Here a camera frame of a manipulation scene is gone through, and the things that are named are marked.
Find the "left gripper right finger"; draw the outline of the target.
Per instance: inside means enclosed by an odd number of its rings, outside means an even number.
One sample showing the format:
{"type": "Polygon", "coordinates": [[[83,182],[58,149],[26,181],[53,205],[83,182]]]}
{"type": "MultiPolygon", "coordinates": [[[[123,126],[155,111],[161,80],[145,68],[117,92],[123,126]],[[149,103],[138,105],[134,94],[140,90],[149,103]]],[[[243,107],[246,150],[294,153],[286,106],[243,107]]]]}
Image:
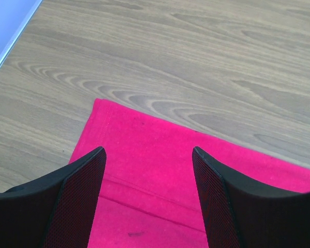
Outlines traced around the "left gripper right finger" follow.
{"type": "Polygon", "coordinates": [[[192,163],[209,247],[310,247],[310,192],[257,181],[199,147],[192,163]]]}

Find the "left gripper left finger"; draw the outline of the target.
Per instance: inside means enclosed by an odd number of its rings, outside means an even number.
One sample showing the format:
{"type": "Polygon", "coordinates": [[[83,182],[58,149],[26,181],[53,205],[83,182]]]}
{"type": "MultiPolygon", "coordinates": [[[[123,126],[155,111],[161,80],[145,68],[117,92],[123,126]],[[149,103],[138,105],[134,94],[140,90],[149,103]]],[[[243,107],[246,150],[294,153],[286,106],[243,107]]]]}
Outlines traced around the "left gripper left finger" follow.
{"type": "Polygon", "coordinates": [[[105,164],[98,147],[0,193],[0,247],[87,247],[105,164]]]}

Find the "magenta t shirt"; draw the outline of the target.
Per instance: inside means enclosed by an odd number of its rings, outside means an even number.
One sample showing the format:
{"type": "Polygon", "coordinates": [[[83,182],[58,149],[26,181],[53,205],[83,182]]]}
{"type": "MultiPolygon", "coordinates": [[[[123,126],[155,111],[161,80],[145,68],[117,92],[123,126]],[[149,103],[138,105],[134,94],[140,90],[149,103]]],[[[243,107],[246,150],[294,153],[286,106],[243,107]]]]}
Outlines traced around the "magenta t shirt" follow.
{"type": "Polygon", "coordinates": [[[95,100],[71,160],[99,146],[107,159],[89,247],[207,247],[196,146],[261,182],[310,191],[310,169],[103,99],[95,100]]]}

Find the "aluminium frame rail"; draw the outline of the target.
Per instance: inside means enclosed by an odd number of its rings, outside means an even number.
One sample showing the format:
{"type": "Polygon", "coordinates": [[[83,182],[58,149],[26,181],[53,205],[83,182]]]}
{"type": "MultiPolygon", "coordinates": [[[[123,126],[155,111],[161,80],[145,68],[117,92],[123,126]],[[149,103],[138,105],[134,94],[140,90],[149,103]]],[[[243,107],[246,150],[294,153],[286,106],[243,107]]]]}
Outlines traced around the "aluminium frame rail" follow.
{"type": "Polygon", "coordinates": [[[0,67],[42,0],[0,0],[0,67]]]}

